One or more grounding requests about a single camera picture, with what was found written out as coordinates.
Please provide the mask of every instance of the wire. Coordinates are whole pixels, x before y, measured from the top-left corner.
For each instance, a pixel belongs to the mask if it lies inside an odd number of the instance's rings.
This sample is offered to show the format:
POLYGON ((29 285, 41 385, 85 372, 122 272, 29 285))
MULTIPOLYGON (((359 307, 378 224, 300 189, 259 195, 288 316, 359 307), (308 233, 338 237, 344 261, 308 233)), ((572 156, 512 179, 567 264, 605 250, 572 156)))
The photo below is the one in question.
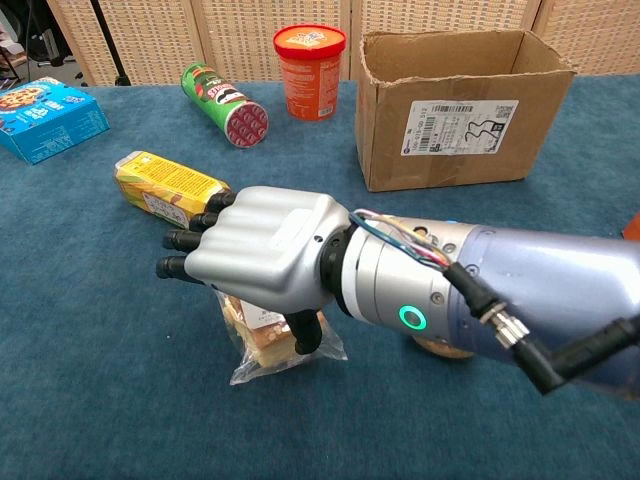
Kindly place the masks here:
POLYGON ((353 223, 363 228, 374 237, 377 237, 392 247, 397 248, 402 253, 408 255, 413 260, 426 267, 443 272, 451 263, 446 254, 433 247, 433 245, 428 244, 427 239, 411 231, 400 222, 390 219, 390 217, 386 215, 379 215, 371 210, 359 209, 349 213, 349 218, 353 223), (367 220, 389 225, 399 234, 400 238, 394 238, 388 235, 375 226, 367 223, 367 220))
POLYGON ((27 17, 27 28, 24 34, 24 54, 27 57, 27 82, 31 82, 31 65, 29 64, 29 28, 33 18, 33 0, 29 0, 29 16, 27 17))

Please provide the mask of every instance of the open cardboard box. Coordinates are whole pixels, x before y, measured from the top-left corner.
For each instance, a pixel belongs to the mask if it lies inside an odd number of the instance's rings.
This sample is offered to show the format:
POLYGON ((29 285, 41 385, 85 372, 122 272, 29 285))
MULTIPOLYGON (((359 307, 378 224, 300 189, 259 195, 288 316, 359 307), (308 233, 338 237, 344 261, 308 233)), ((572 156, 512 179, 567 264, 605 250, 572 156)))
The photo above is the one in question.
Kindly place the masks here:
POLYGON ((575 72, 528 31, 370 33, 356 143, 371 191, 525 177, 575 72))

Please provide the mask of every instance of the green led ring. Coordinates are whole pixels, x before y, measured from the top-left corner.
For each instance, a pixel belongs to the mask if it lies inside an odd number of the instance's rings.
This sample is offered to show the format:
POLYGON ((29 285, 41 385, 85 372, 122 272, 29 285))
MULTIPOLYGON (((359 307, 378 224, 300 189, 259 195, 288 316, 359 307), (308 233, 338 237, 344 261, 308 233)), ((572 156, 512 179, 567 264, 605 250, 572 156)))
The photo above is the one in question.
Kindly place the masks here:
POLYGON ((412 305, 405 305, 404 307, 400 308, 400 310, 398 311, 398 316, 400 317, 400 320, 402 320, 402 323, 404 323, 412 330, 424 330, 425 328, 427 328, 427 318, 419 309, 412 305), (416 317, 418 317, 420 323, 414 324, 407 320, 405 318, 407 313, 413 313, 416 317))

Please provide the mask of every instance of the blue box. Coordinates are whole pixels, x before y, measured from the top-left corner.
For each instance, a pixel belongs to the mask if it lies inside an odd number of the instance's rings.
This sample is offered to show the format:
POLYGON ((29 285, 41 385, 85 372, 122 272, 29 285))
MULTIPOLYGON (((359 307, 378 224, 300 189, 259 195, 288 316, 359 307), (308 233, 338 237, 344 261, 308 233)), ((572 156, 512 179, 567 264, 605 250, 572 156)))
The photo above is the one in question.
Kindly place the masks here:
POLYGON ((31 165, 108 128, 95 98, 54 78, 0 94, 0 143, 31 165))

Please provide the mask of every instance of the yellow snack box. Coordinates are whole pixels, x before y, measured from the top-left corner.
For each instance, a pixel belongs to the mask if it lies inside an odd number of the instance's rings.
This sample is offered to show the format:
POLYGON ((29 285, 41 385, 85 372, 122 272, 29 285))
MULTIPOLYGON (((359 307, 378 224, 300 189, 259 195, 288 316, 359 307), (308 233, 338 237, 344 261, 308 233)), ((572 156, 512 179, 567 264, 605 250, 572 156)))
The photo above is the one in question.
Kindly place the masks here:
POLYGON ((116 163, 114 177, 130 203, 183 228, 213 194, 230 190, 220 180, 143 151, 116 163))

